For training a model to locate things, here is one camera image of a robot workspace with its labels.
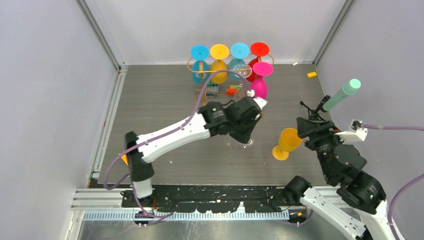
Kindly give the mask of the blue green toy bricks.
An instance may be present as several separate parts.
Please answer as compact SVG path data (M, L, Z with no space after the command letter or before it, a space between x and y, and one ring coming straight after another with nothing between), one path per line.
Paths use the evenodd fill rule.
M219 94L219 85L216 83L210 83L206 87L205 91L207 96L217 96Z

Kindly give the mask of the clear wine glass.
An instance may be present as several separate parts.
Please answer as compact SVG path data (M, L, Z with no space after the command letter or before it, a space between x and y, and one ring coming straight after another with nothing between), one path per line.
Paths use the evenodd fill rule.
M240 141L236 141L236 143L238 144L238 146L242 149L248 149L251 148L252 145L254 144L254 138L252 135L250 135L249 140L247 141L247 143L241 143Z
M245 63L237 64L233 68L233 72L243 76L245 79L252 74L252 68ZM239 79L238 87L235 89L235 93L233 94L233 100L238 101L247 95L247 91L249 90L249 85L245 83L238 75L236 77Z

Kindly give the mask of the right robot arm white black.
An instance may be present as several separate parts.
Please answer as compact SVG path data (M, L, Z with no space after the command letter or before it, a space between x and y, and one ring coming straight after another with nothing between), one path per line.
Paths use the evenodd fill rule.
M284 200L302 204L320 215L349 240L402 240L389 216L387 195L380 182L363 171L367 160L352 145L363 142L368 134L362 121L354 119L347 131L332 121L296 119L298 136L308 138L305 146L316 152L324 179L337 187L336 194L360 216L355 220L330 203L305 178L296 175L283 189Z

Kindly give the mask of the yellow back wine glass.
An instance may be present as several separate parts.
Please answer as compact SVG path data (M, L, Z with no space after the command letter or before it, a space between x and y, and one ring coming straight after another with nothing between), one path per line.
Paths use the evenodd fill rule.
M224 44L215 44L210 48L210 55L215 60L210 65L210 70L214 73L220 70L227 70L228 66L225 63L226 59L230 54L229 48ZM222 84L228 78L228 73L226 71L218 72L211 81L215 84Z

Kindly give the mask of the yellow small block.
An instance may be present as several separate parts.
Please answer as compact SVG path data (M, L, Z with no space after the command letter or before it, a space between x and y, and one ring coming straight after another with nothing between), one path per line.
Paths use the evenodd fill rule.
M310 78L317 77L318 74L317 72L313 71L313 72L309 72L306 76L310 79Z

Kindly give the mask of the orange front wine glass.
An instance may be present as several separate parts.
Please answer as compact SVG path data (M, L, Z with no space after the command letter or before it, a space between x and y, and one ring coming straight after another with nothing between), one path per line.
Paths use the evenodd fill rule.
M278 145L272 149L272 155L275 159L284 161L289 157L290 152L296 150L302 142L296 128L286 128L281 132Z

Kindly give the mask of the teal back wine glass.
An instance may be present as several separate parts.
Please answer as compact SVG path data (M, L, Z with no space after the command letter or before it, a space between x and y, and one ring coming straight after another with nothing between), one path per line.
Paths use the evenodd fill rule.
M228 63L228 69L233 71L236 65L246 64L244 58L250 54L250 48L247 44L238 42L230 47L230 54L233 58Z

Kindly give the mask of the red green toy bricks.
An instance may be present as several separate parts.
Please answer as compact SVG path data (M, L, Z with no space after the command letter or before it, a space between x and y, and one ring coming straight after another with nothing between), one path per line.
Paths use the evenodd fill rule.
M241 85L230 85L229 88L226 89L227 96L240 96L241 89L243 87Z

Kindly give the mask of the orange block on table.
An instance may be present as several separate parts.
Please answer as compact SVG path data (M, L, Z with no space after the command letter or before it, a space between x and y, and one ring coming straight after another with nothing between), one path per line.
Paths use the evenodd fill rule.
M129 165L128 160L127 160L127 156L125 154L121 156L121 159L127 166Z

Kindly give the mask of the mint green cylinder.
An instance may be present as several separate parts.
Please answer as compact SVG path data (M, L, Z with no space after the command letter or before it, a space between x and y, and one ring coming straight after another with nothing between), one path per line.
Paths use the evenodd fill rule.
M330 111L344 99L354 95L361 88L361 85L361 81L356 78L345 82L340 90L323 104L322 109L326 112Z

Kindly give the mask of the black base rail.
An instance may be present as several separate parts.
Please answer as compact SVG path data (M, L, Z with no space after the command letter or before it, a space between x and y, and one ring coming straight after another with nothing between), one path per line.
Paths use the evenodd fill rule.
M192 220L286 220L307 208L284 198L283 186L154 185L137 200L129 188L76 191L71 209L88 220L140 222Z

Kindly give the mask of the blue back wine glass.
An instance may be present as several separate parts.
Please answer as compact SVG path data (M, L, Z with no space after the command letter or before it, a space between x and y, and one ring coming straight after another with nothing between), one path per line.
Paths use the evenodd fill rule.
M209 77L209 73L206 72L205 74L201 73L204 71L209 71L210 68L208 64L205 62L205 60L209 57L210 51L208 47L202 44L195 45L190 50L190 56L192 57L195 62L192 65L192 79L195 83L201 84L202 83L202 77Z

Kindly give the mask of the red back wine glass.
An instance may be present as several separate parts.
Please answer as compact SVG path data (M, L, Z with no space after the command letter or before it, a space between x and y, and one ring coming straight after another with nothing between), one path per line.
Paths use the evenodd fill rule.
M255 58L248 63L252 73L246 79L252 83L257 78L257 74L253 71L253 66L261 60L261 57L266 56L270 52L270 47L264 42L255 42L250 46L250 51Z

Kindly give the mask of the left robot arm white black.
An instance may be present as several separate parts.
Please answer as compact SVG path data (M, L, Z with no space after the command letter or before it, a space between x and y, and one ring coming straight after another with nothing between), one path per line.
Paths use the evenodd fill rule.
M163 129L142 135L128 132L125 155L135 202L141 207L153 202L153 161L183 145L217 135L229 135L241 144L248 144L267 103L261 97L251 96L227 103L210 101L186 119Z

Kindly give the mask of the magenta wine glass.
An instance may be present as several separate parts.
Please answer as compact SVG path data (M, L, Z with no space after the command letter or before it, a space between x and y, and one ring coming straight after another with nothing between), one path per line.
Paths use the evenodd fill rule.
M264 77L270 76L274 68L270 63L258 61L252 67L253 72L257 75L255 79L250 84L250 89L254 91L255 97L260 97L262 99L267 99L268 95L268 85L264 80Z

